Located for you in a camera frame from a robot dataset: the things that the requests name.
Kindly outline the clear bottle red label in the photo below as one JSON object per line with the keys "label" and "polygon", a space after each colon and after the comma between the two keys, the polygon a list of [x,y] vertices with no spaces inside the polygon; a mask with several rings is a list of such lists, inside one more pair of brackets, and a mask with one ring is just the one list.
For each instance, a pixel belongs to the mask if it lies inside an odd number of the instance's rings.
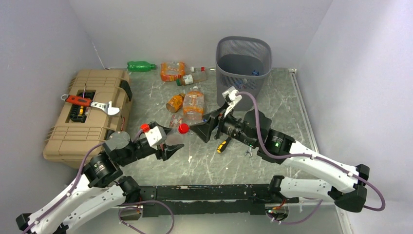
{"label": "clear bottle red label", "polygon": [[168,146],[184,144],[187,133],[190,128],[186,123],[179,124],[176,128],[171,129],[167,133],[165,143]]}

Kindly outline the large orange label bottle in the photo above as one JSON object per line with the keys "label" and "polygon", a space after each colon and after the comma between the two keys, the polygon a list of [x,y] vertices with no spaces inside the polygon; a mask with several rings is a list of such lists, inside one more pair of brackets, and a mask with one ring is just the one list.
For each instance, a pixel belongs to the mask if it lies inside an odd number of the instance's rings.
{"label": "large orange label bottle", "polygon": [[198,86],[194,86],[186,95],[183,102],[184,120],[188,124],[203,121],[205,96]]}

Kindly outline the small orange juice bottle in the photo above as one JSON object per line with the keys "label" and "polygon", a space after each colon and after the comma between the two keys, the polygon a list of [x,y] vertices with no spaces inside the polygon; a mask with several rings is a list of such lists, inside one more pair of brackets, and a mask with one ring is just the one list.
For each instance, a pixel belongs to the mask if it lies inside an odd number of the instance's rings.
{"label": "small orange juice bottle", "polygon": [[171,113],[176,113],[178,112],[184,102],[185,94],[180,93],[178,95],[173,96],[167,103],[166,103],[166,109],[171,112]]}

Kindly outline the brown tea bottle green cap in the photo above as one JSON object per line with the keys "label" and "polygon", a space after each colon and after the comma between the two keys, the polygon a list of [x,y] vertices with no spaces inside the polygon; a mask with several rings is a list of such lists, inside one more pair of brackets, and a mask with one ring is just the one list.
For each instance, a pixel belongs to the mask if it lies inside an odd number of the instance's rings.
{"label": "brown tea bottle green cap", "polygon": [[201,71],[198,73],[192,73],[188,75],[184,75],[181,78],[176,80],[177,86],[187,86],[198,82],[203,82],[207,80],[207,73],[205,71]]}

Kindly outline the pepsi plastic bottle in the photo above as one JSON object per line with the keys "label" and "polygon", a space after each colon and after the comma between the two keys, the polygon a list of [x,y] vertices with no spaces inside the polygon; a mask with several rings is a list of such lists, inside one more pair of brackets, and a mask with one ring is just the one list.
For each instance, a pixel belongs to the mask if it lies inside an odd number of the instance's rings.
{"label": "pepsi plastic bottle", "polygon": [[250,83],[248,79],[239,79],[235,82],[235,87],[237,89],[249,89]]}

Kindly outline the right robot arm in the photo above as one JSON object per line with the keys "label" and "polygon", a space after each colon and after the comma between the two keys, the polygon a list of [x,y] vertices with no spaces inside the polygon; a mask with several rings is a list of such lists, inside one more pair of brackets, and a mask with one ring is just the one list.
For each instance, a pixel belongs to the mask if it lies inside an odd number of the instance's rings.
{"label": "right robot arm", "polygon": [[191,125],[190,130],[205,143],[216,130],[215,139],[225,134],[257,148],[257,155],[265,161],[295,167],[316,177],[293,179],[273,176],[268,188],[272,201],[296,197],[331,200],[339,208],[353,213],[359,213],[365,207],[368,166],[344,165],[312,151],[291,136],[271,129],[272,121],[260,111],[248,111],[243,119],[232,114],[225,116],[224,113],[222,108],[208,113],[205,122]]}

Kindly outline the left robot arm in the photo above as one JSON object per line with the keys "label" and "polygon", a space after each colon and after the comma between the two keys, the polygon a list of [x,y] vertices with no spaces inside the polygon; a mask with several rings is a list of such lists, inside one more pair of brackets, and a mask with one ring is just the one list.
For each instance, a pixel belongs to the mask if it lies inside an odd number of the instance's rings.
{"label": "left robot arm", "polygon": [[151,155],[168,160],[184,146],[178,133],[156,122],[142,125],[135,138],[112,133],[99,144],[99,154],[84,156],[75,179],[60,194],[40,210],[17,217],[18,228],[24,234],[72,234],[112,207],[138,210],[141,204],[155,204],[156,194],[143,191],[121,168]]}

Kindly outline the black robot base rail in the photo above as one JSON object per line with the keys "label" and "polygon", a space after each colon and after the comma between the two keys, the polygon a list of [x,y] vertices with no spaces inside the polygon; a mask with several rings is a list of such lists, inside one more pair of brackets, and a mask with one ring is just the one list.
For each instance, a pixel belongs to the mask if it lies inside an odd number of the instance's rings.
{"label": "black robot base rail", "polygon": [[144,202],[143,216],[234,214],[263,215],[273,205],[294,203],[269,184],[141,186],[129,202]]}

